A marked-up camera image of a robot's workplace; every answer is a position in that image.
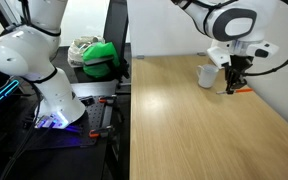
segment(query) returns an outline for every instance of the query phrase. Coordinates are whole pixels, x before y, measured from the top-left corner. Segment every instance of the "black table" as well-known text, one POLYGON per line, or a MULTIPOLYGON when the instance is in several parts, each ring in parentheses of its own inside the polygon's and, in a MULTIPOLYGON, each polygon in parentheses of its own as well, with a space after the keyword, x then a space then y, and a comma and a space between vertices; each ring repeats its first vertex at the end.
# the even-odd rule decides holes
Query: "black table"
MULTIPOLYGON (((112 95, 117 81, 72 84, 78 97, 112 95)), ((113 108, 105 106, 102 127, 110 125, 113 108)), ((7 179, 101 179, 106 157, 107 138, 94 146, 45 149, 25 152, 15 163, 7 179)), ((0 156, 0 173, 10 154, 0 156)))

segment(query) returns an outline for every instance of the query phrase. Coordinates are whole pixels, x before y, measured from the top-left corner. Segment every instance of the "wooden tabletop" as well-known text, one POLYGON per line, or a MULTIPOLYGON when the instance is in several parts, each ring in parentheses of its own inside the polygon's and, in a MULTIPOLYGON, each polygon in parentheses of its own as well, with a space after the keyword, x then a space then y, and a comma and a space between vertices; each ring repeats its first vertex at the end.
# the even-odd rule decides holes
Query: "wooden tabletop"
POLYGON ((132 61, 131 180, 288 180, 288 123, 254 92, 197 84, 206 57, 132 61))

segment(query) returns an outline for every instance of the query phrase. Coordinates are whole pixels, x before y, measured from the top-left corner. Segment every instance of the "green object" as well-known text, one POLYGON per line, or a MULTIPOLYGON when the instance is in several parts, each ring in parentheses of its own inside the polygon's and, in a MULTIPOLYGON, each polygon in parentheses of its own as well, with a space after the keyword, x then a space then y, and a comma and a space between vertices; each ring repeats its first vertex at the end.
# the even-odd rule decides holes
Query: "green object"
MULTIPOLYGON (((92 61, 93 59, 98 59, 104 56, 114 56, 113 63, 115 67, 119 67, 120 61, 118 59, 115 47, 113 43, 97 43, 95 46, 89 47, 84 53, 83 53, 83 61, 88 62, 92 61)), ((94 66, 83 66, 84 72, 87 75, 93 76, 94 78, 100 78, 108 73, 110 73, 110 68, 104 64, 98 64, 94 66)))

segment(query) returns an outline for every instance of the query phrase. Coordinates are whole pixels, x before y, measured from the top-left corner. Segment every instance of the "white bag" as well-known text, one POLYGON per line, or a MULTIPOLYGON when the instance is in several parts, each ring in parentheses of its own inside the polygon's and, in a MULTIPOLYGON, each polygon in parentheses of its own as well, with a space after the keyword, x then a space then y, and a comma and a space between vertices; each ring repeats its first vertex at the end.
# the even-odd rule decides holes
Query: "white bag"
POLYGON ((74 67, 83 67, 83 53, 96 43, 105 43, 101 36, 82 36, 75 39, 68 49, 67 61, 68 64, 74 67))

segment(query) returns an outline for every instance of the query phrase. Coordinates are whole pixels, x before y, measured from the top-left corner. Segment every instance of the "white cup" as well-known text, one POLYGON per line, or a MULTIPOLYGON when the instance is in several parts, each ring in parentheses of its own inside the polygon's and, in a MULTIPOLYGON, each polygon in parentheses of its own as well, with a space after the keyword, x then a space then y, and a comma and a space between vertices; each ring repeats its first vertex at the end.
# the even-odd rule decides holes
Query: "white cup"
POLYGON ((197 66, 198 84, 203 88, 211 88, 218 74, 218 67, 212 64, 197 66))

